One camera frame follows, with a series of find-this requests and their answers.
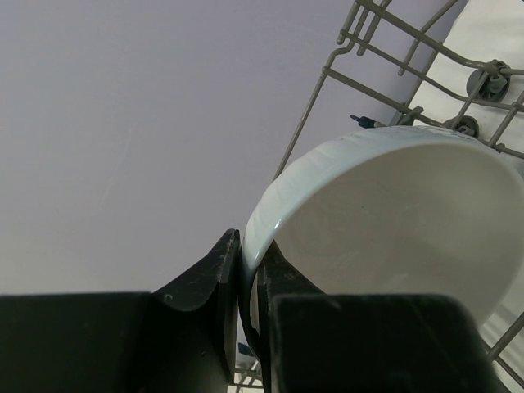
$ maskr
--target rack wheel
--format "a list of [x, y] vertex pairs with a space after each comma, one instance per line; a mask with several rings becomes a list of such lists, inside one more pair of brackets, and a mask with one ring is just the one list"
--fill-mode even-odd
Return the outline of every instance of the rack wheel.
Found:
[[[447, 128], [451, 128], [451, 124], [453, 123], [453, 119], [446, 120], [444, 122], [444, 126]], [[479, 126], [475, 118], [471, 116], [463, 116], [462, 119], [458, 122], [457, 126], [455, 127], [456, 131], [459, 131], [460, 133], [463, 133], [464, 135], [468, 135], [470, 137], [478, 138], [479, 134]]]
[[[495, 60], [494, 64], [497, 67], [497, 70], [501, 70], [508, 66], [506, 63], [499, 60]], [[468, 92], [468, 96], [471, 96], [475, 91], [475, 87], [481, 79], [483, 72], [484, 71], [482, 70], [474, 70], [472, 74], [469, 75], [466, 83], [466, 92]], [[501, 102], [508, 92], [510, 77], [511, 75], [502, 75], [500, 73], [497, 75], [490, 75], [482, 85], [478, 97], [489, 102]]]

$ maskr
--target white wall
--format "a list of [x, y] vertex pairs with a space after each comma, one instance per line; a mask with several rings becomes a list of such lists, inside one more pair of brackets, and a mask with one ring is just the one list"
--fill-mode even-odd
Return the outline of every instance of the white wall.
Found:
[[[420, 26], [444, 3], [391, 10]], [[0, 291], [154, 289], [243, 228], [350, 4], [3, 0]], [[374, 42], [402, 56], [411, 39], [383, 25]], [[407, 92], [354, 57], [341, 68]], [[329, 82], [296, 154], [350, 113], [392, 112]]]

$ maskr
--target ceramic bowl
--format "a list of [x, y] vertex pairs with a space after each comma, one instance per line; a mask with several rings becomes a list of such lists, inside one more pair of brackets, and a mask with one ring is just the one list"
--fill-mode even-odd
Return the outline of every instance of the ceramic bowl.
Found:
[[289, 165], [253, 211], [244, 324], [257, 326], [252, 287], [273, 240], [328, 294], [443, 294], [481, 324], [521, 265], [523, 235], [522, 178], [476, 139], [428, 126], [351, 133]]

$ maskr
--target wire rack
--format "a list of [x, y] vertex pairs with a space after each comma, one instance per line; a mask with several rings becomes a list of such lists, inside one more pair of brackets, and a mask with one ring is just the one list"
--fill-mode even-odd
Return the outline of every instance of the wire rack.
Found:
[[[512, 69], [509, 65], [506, 65], [503, 61], [499, 60], [484, 62], [465, 58], [450, 50], [444, 44], [436, 41], [433, 38], [430, 38], [426, 34], [426, 32], [457, 2], [458, 0], [448, 1], [421, 29], [416, 29], [412, 25], [406, 23], [387, 10], [391, 0], [382, 0], [380, 4], [376, 4], [372, 0], [355, 0], [346, 17], [346, 21], [344, 22], [344, 25], [338, 34], [337, 44], [340, 47], [335, 49], [329, 55], [325, 66], [322, 68], [320, 78], [318, 79], [313, 94], [311, 95], [305, 111], [300, 118], [300, 122], [296, 127], [291, 141], [289, 142], [284, 157], [282, 158], [277, 173], [275, 174], [275, 178], [279, 176], [280, 173], [284, 170], [296, 141], [300, 136], [302, 129], [304, 128], [314, 103], [317, 100], [320, 90], [322, 89], [327, 78], [335, 79], [336, 81], [354, 88], [359, 92], [397, 110], [398, 115], [395, 117], [392, 125], [413, 124], [415, 120], [419, 120], [424, 124], [445, 127], [448, 129], [456, 129], [460, 132], [468, 133], [479, 138], [481, 142], [485, 143], [488, 147], [491, 147], [498, 152], [524, 159], [524, 153], [521, 151], [514, 150], [511, 147], [506, 147], [503, 143], [499, 143], [500, 138], [509, 124], [512, 122], [515, 115], [518, 112], [524, 112], [524, 105], [522, 105], [524, 102], [524, 91], [521, 92], [520, 96], [518, 96], [518, 99], [511, 104], [501, 102], [508, 90], [508, 85], [512, 75], [524, 75], [524, 70]], [[413, 37], [413, 44], [411, 45], [411, 48], [404, 59], [399, 60], [394, 56], [384, 52], [383, 50], [374, 47], [370, 43], [381, 21], [385, 21], [386, 23], [395, 26], [397, 29], [404, 31], [406, 34]], [[410, 65], [410, 62], [413, 59], [413, 55], [417, 51], [420, 44], [427, 45], [430, 49], [432, 49], [432, 54], [423, 69], [416, 70]], [[334, 70], [334, 61], [339, 56], [344, 56], [354, 49], [356, 50], [356, 54], [358, 56], [362, 56], [366, 51], [370, 51], [382, 59], [398, 66], [399, 75], [402, 75], [405, 72], [414, 75], [417, 78], [417, 82], [413, 91], [409, 94], [408, 99], [405, 102], [398, 102], [381, 94], [373, 88], [357, 82], [350, 76], [344, 75]], [[449, 58], [451, 61], [454, 61], [461, 66], [472, 69], [472, 74], [468, 80], [468, 95], [466, 97], [451, 91], [450, 89], [427, 76], [431, 65], [439, 54]], [[462, 102], [458, 113], [450, 114], [450, 119], [444, 123], [441, 123], [425, 116], [422, 112], [423, 108], [410, 107], [409, 105], [422, 82], [426, 82], [434, 88], [438, 88], [441, 92], [449, 97], [452, 97], [454, 100]], [[490, 138], [487, 138], [486, 140], [478, 137], [479, 133], [477, 122], [471, 118], [471, 116], [466, 115], [468, 108], [472, 104], [505, 111], [504, 119], [500, 122], [498, 128], [490, 136]], [[373, 127], [380, 127], [384, 125], [374, 121], [372, 123], [373, 124], [370, 126]], [[524, 313], [522, 313], [517, 318], [517, 320], [513, 322], [510, 328], [499, 337], [494, 345], [488, 346], [487, 343], [484, 343], [490, 360], [496, 362], [522, 389], [524, 389], [524, 376], [519, 375], [513, 368], [511, 368], [508, 363], [500, 357], [500, 354], [523, 328]], [[505, 386], [502, 386], [502, 389], [510, 391]]]
[[235, 383], [229, 386], [235, 388], [234, 390], [230, 389], [232, 393], [233, 391], [242, 393], [243, 389], [263, 390], [260, 362], [256, 360], [251, 366], [237, 368], [235, 370]]

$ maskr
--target gray wire rack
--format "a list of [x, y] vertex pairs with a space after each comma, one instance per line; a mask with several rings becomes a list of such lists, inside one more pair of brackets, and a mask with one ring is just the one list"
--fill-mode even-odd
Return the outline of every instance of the gray wire rack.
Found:
[[[513, 120], [515, 115], [518, 112], [524, 112], [524, 92], [520, 94], [518, 99], [511, 104], [504, 104], [501, 102], [504, 97], [505, 91], [507, 91], [507, 85], [509, 83], [509, 77], [511, 75], [524, 75], [524, 70], [515, 70], [512, 69], [509, 65], [506, 65], [502, 61], [493, 60], [490, 62], [484, 61], [475, 61], [472, 59], [467, 59], [463, 56], [460, 56], [458, 53], [450, 50], [442, 43], [437, 42], [435, 39], [430, 38], [426, 35], [426, 32], [451, 8], [455, 5], [458, 0], [448, 1], [421, 29], [416, 29], [412, 25], [401, 20], [397, 16], [391, 14], [387, 11], [387, 7], [391, 3], [391, 0], [382, 0], [380, 4], [374, 3], [372, 0], [355, 0], [353, 3], [344, 25], [340, 30], [337, 38], [337, 44], [340, 45], [339, 48], [335, 49], [327, 58], [325, 66], [322, 68], [322, 73], [318, 82], [314, 88], [314, 91], [307, 103], [307, 106], [304, 110], [303, 115], [300, 118], [300, 121], [296, 127], [296, 130], [287, 146], [287, 149], [284, 153], [284, 157], [278, 166], [277, 173], [275, 178], [280, 175], [284, 170], [287, 161], [291, 155], [293, 148], [295, 147], [296, 141], [300, 136], [302, 129], [309, 117], [311, 109], [324, 85], [326, 79], [332, 78], [335, 79], [351, 88], [358, 90], [359, 92], [370, 96], [398, 111], [400, 114], [397, 116], [394, 124], [409, 124], [409, 121], [420, 120], [421, 122], [437, 127], [445, 127], [449, 129], [458, 129], [458, 126], [465, 120], [467, 120], [466, 111], [471, 104], [476, 104], [479, 106], [486, 106], [491, 108], [498, 108], [500, 110], [507, 111], [507, 114], [504, 120], [499, 124], [499, 127], [495, 130], [494, 134], [490, 137], [489, 140], [481, 140], [487, 146], [494, 148], [498, 152], [503, 152], [509, 154], [510, 156], [515, 156], [521, 159], [524, 159], [524, 153], [520, 151], [513, 150], [509, 147], [506, 147], [504, 144], [499, 143], [500, 137], [503, 135], [504, 131]], [[364, 26], [366, 25], [367, 19], [371, 18], [368, 23], [368, 28], [363, 31]], [[377, 27], [381, 20], [384, 20], [396, 28], [404, 31], [406, 34], [409, 34], [413, 37], [413, 44], [409, 49], [405, 59], [398, 60], [393, 56], [387, 54], [381, 49], [374, 47], [370, 42], [371, 38], [375, 34]], [[423, 67], [423, 70], [415, 70], [412, 66], [409, 65], [413, 58], [413, 54], [417, 50], [420, 43], [423, 43], [430, 47], [433, 52]], [[357, 55], [362, 56], [366, 51], [370, 51], [376, 55], [379, 55], [386, 61], [398, 66], [400, 68], [399, 75], [402, 75], [404, 72], [409, 72], [412, 75], [415, 75], [418, 79], [414, 86], [413, 91], [409, 95], [409, 98], [406, 102], [398, 102], [390, 97], [387, 97], [378, 91], [369, 88], [351, 77], [341, 74], [334, 70], [333, 63], [339, 57], [343, 56], [352, 50], [357, 48]], [[434, 79], [427, 76], [433, 61], [436, 56], [441, 54], [448, 57], [450, 60], [459, 63], [462, 66], [469, 67], [473, 69], [472, 77], [470, 77], [471, 83], [468, 81], [468, 96], [464, 97], [448, 88], [444, 87], [442, 84], [439, 84]], [[420, 87], [422, 82], [427, 82], [435, 88], [440, 89], [443, 93], [448, 96], [462, 102], [462, 107], [460, 108], [458, 114], [450, 119], [448, 122], [441, 123], [439, 121], [433, 120], [420, 111], [422, 108], [410, 108], [409, 104], [413, 100], [415, 93]], [[517, 320], [511, 325], [511, 327], [497, 340], [497, 342], [492, 346], [488, 346], [486, 343], [486, 351], [489, 358], [497, 362], [501, 368], [503, 368], [506, 373], [514, 379], [514, 381], [524, 389], [524, 377], [518, 375], [518, 373], [513, 370], [501, 357], [500, 353], [507, 347], [507, 345], [515, 338], [515, 336], [524, 328], [524, 313], [521, 314]]]

